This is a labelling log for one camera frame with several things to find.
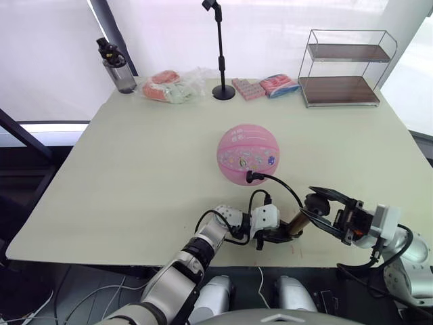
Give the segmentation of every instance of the round black base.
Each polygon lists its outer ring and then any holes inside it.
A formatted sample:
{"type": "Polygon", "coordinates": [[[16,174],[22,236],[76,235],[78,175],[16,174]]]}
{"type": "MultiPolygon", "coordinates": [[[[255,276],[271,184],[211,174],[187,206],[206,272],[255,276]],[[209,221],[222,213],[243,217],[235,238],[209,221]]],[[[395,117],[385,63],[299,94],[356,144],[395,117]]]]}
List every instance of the round black base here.
{"type": "Polygon", "coordinates": [[[218,100],[229,100],[233,98],[235,93],[236,90],[232,86],[227,86],[227,85],[225,86],[225,91],[223,91],[223,88],[220,85],[216,86],[212,90],[213,96],[218,100]]]}

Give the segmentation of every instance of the beige tabletop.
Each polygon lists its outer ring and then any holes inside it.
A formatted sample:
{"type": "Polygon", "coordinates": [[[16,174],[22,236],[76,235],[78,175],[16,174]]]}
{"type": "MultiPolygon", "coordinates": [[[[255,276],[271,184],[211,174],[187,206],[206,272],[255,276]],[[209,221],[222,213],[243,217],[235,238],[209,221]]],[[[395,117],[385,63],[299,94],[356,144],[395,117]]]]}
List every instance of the beige tabletop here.
{"type": "MultiPolygon", "coordinates": [[[[275,175],[303,199],[308,186],[403,210],[401,223],[433,243],[433,169],[378,92],[378,107],[306,108],[301,93],[245,102],[208,95],[181,105],[115,91],[72,149],[7,250],[10,259],[106,265],[164,265],[219,204],[246,211],[264,188],[290,221],[298,208],[277,183],[237,186],[219,171],[224,132],[262,125],[276,137],[275,175]]],[[[328,217],[334,220],[336,206],[328,217]]],[[[212,265],[332,267],[359,264],[370,250],[346,246],[309,225],[301,238],[263,251],[224,244],[212,265]]]]}

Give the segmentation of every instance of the white cable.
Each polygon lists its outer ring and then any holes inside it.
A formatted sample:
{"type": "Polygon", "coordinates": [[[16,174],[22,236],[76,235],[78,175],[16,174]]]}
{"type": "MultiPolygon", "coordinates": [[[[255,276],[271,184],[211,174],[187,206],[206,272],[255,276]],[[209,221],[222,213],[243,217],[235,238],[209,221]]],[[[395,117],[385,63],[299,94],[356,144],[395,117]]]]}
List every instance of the white cable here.
{"type": "Polygon", "coordinates": [[[12,322],[19,322],[20,320],[33,320],[35,318],[47,318],[49,320],[59,320],[58,318],[55,317],[35,316],[35,317],[16,318],[14,320],[2,320],[0,321],[0,324],[9,324],[12,322]]]}
{"type": "Polygon", "coordinates": [[[262,280],[260,281],[260,286],[258,287],[258,291],[257,291],[257,293],[258,293],[258,295],[259,295],[260,297],[262,297],[263,303],[265,303],[266,308],[270,308],[269,305],[268,305],[268,303],[267,303],[267,301],[266,301],[266,299],[263,297],[263,295],[262,295],[262,293],[261,293],[262,285],[263,285],[263,272],[262,272],[262,269],[261,269],[260,266],[258,266],[257,268],[258,268],[258,270],[260,271],[260,275],[261,275],[261,277],[262,277],[262,280]]]}
{"type": "Polygon", "coordinates": [[[108,303],[106,310],[104,311],[104,313],[102,314],[102,318],[101,320],[103,320],[106,317],[108,308],[110,308],[111,304],[113,303],[114,298],[116,298],[117,294],[119,293],[120,289],[122,288],[122,285],[124,284],[124,281],[127,279],[126,276],[123,277],[122,282],[120,283],[120,286],[117,288],[116,292],[114,293],[113,297],[111,298],[110,302],[108,303]]]}
{"type": "Polygon", "coordinates": [[[68,314],[68,316],[66,316],[66,318],[65,318],[65,320],[64,320],[64,322],[63,322],[63,324],[66,324],[66,323],[68,322],[70,316],[72,316],[72,314],[74,313],[74,311],[75,311],[78,307],[80,307],[80,305],[81,305],[82,303],[84,303],[88,298],[92,297],[92,296],[93,296],[95,293],[97,293],[98,291],[101,291],[101,290],[104,290],[104,289],[109,289],[109,288],[122,288],[122,289],[127,289],[127,290],[140,290],[140,289],[144,288],[145,286],[147,286],[148,283],[149,283],[149,282],[146,282],[145,284],[143,284],[142,286],[139,286],[139,287],[137,287],[137,288],[131,288],[130,286],[119,286],[118,284],[112,284],[112,285],[109,285],[109,286],[103,286],[103,287],[101,287],[101,288],[98,288],[98,289],[96,289],[96,290],[90,292],[86,297],[84,297],[83,299],[81,299],[81,301],[80,301],[79,303],[77,303],[77,304],[75,305],[74,308],[72,308],[72,311],[68,314]]]}

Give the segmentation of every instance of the white wall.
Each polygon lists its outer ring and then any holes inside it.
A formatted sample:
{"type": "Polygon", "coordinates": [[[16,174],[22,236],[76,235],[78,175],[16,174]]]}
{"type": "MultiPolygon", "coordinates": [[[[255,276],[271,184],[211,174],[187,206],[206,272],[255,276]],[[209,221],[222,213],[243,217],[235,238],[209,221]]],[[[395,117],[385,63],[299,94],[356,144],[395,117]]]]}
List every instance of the white wall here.
{"type": "Polygon", "coordinates": [[[16,121],[90,120],[114,86],[85,0],[0,0],[0,108],[16,121]]]}
{"type": "MultiPolygon", "coordinates": [[[[218,67],[214,13],[201,0],[109,0],[140,75],[218,67]]],[[[297,77],[312,28],[388,29],[404,48],[432,0],[219,0],[228,77],[297,77]]]]}

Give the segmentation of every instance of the pink ball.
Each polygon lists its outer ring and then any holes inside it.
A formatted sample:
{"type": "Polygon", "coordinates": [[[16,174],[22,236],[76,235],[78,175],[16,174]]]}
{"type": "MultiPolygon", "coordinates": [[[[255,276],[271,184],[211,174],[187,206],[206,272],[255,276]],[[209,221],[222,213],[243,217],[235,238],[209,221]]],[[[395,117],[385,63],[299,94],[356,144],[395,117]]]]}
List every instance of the pink ball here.
{"type": "Polygon", "coordinates": [[[233,183],[254,186],[263,181],[246,182],[246,172],[256,171],[272,175],[279,162],[277,140],[264,127],[241,124],[228,130],[216,151],[218,166],[233,183]]]}

